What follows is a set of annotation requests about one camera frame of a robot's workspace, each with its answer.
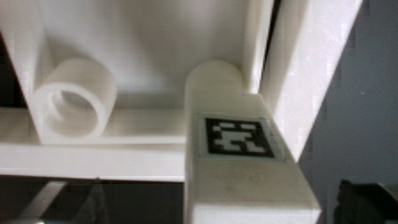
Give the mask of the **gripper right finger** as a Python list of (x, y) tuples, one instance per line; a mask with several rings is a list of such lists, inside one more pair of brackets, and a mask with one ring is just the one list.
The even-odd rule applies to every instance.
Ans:
[(378, 183), (339, 183), (336, 224), (398, 224), (398, 199)]

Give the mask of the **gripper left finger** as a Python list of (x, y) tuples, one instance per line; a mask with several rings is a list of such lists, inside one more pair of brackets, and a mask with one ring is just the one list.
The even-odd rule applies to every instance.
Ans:
[(16, 218), (16, 224), (110, 224), (101, 184), (50, 181)]

